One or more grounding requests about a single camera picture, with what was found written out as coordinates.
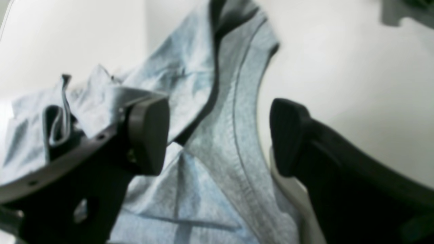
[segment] white table surface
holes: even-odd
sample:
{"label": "white table surface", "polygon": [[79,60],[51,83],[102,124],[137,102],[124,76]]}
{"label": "white table surface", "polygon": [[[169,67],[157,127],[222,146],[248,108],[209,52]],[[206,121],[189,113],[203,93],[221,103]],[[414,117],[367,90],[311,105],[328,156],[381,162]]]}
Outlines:
{"label": "white table surface", "polygon": [[[147,57],[197,0],[15,0],[0,40],[0,139],[13,98]],[[258,98],[265,157],[276,97],[302,103],[363,151],[434,188],[434,26],[389,0],[260,0],[281,46]]]}

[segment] crumpled fabric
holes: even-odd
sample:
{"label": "crumpled fabric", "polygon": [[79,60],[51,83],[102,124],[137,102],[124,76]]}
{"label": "crumpled fabric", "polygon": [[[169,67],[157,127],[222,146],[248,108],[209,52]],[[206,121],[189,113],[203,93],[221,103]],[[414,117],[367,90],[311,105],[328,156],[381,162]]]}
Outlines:
{"label": "crumpled fabric", "polygon": [[66,91],[63,77],[16,101],[1,181],[46,165],[56,142],[45,139],[49,105],[61,108],[50,135],[63,138],[74,123],[91,138],[126,101],[161,92],[170,107],[163,171],[131,181],[108,242],[299,243],[301,215],[273,182],[256,131],[257,93],[277,46],[251,1],[204,0],[130,72],[97,66],[83,88]]}

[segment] light blue fabric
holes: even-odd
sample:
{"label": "light blue fabric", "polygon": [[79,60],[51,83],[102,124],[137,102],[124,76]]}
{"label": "light blue fabric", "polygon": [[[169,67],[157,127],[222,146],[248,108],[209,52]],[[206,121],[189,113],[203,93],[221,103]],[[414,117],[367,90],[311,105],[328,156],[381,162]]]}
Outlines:
{"label": "light blue fabric", "polygon": [[[143,95],[120,87],[162,92],[170,106],[163,171],[131,181],[109,243],[299,243],[300,214],[275,186],[256,131],[257,92],[277,44],[252,2],[204,0],[127,74],[97,66],[67,103],[64,80],[16,102],[3,183],[46,164],[47,105],[69,107],[92,137],[116,122],[123,102]],[[180,145],[175,139],[192,125]]]}

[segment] gray cloth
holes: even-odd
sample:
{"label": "gray cloth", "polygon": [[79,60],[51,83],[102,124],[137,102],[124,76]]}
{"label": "gray cloth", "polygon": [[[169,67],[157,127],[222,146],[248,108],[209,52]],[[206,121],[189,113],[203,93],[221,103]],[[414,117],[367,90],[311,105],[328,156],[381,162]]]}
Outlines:
{"label": "gray cloth", "polygon": [[[66,93],[67,103],[59,87],[15,103],[2,180],[46,164],[47,105],[70,107],[92,137],[116,122],[125,99],[141,94],[120,87],[163,92],[171,109],[163,171],[131,181],[109,242],[299,243],[301,217],[271,179],[256,131],[257,92],[276,48],[252,2],[204,1],[131,72],[110,76],[98,66],[85,88]],[[56,128],[65,131],[68,119]],[[192,133],[182,146],[175,139],[188,127]]]}

